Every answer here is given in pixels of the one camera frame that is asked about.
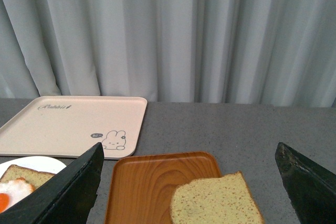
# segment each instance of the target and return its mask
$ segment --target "dark green object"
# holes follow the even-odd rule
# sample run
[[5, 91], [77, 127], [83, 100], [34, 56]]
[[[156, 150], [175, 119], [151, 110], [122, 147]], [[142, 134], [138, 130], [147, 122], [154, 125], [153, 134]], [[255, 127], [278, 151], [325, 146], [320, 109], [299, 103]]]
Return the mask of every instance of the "dark green object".
[[336, 223], [336, 175], [284, 143], [275, 160], [301, 224]]
[[2, 214], [1, 224], [84, 224], [94, 206], [104, 161], [97, 143]]

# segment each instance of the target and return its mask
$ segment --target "sliced bread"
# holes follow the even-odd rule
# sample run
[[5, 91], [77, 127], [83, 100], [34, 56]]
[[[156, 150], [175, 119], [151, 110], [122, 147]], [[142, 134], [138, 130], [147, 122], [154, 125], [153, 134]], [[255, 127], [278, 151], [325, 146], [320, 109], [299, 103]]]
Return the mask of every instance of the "sliced bread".
[[241, 172], [178, 187], [170, 211], [173, 224], [265, 223]]
[[27, 183], [32, 184], [37, 189], [54, 175], [53, 173], [38, 172], [18, 165], [11, 165], [0, 178], [0, 183], [6, 183], [22, 177]]

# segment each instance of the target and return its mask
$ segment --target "countertop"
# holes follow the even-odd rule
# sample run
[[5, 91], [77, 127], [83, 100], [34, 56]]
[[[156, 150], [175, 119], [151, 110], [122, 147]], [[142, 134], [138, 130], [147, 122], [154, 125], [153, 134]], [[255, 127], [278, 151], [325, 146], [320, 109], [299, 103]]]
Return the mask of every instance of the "countertop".
[[[0, 99], [0, 126], [30, 101]], [[149, 102], [133, 155], [209, 152], [222, 174], [243, 172], [266, 223], [299, 224], [275, 162], [279, 142], [336, 173], [336, 109]], [[0, 157], [0, 163], [11, 159]], [[104, 161], [88, 224], [104, 223], [115, 163]]]

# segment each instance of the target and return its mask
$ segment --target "wooden tray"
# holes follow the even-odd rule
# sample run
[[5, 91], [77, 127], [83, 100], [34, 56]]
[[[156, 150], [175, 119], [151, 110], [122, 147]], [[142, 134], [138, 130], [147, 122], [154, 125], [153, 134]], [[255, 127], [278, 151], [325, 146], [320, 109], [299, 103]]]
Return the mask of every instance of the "wooden tray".
[[169, 224], [176, 187], [210, 177], [221, 173], [206, 152], [123, 158], [113, 169], [105, 224]]

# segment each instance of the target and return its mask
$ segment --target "curtain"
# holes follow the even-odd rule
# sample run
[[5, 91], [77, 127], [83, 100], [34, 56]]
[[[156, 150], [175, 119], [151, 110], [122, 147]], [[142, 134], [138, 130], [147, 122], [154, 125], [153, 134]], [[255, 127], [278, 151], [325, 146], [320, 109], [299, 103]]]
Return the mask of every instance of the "curtain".
[[0, 97], [335, 106], [336, 0], [0, 0]]

